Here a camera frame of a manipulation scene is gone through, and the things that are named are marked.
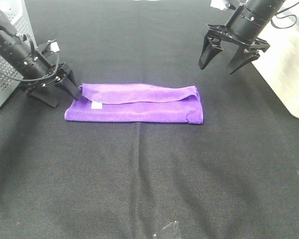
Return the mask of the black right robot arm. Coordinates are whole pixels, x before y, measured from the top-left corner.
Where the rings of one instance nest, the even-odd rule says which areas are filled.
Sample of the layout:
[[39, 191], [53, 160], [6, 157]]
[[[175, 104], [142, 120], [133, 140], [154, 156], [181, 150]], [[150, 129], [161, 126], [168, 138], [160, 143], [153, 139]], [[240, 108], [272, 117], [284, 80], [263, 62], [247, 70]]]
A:
[[248, 0], [240, 4], [225, 25], [208, 25], [202, 53], [198, 61], [201, 70], [223, 51], [222, 41], [238, 46], [228, 64], [230, 74], [260, 57], [259, 51], [266, 52], [269, 43], [258, 36], [283, 6], [283, 0]]

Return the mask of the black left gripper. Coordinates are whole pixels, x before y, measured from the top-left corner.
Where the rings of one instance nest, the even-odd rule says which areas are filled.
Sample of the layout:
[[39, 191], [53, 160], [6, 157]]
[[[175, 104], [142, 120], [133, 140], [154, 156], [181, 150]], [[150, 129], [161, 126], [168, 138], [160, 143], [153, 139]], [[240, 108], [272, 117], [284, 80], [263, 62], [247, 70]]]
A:
[[81, 91], [74, 85], [73, 71], [67, 63], [60, 62], [57, 53], [19, 53], [18, 72], [22, 75], [19, 88], [27, 96], [42, 101], [52, 108], [58, 100], [46, 88], [53, 85], [73, 99], [81, 99]]

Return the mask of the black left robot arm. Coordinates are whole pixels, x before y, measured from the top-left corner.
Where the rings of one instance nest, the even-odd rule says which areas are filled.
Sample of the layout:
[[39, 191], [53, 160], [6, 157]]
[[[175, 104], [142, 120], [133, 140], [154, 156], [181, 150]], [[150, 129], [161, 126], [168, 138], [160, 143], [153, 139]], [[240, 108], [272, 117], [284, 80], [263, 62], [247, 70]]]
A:
[[58, 58], [51, 60], [51, 56], [59, 56], [52, 49], [54, 43], [56, 40], [35, 46], [28, 34], [19, 37], [17, 29], [0, 10], [0, 56], [21, 74], [19, 87], [27, 92], [28, 97], [36, 98], [53, 108], [58, 106], [58, 101], [47, 88], [50, 84], [75, 100], [82, 96], [69, 65], [61, 64]]

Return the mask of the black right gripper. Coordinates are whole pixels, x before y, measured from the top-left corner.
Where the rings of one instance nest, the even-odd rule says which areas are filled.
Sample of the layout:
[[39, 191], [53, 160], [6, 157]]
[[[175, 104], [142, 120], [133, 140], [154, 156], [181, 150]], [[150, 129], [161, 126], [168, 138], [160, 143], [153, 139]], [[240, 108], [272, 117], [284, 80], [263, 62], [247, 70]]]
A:
[[238, 23], [232, 26], [208, 24], [201, 56], [198, 66], [204, 70], [210, 61], [223, 51], [221, 41], [239, 45], [236, 54], [229, 62], [227, 70], [229, 74], [259, 58], [259, 50], [266, 52], [270, 45], [267, 41], [258, 37], [264, 29], [263, 25], [252, 23]]

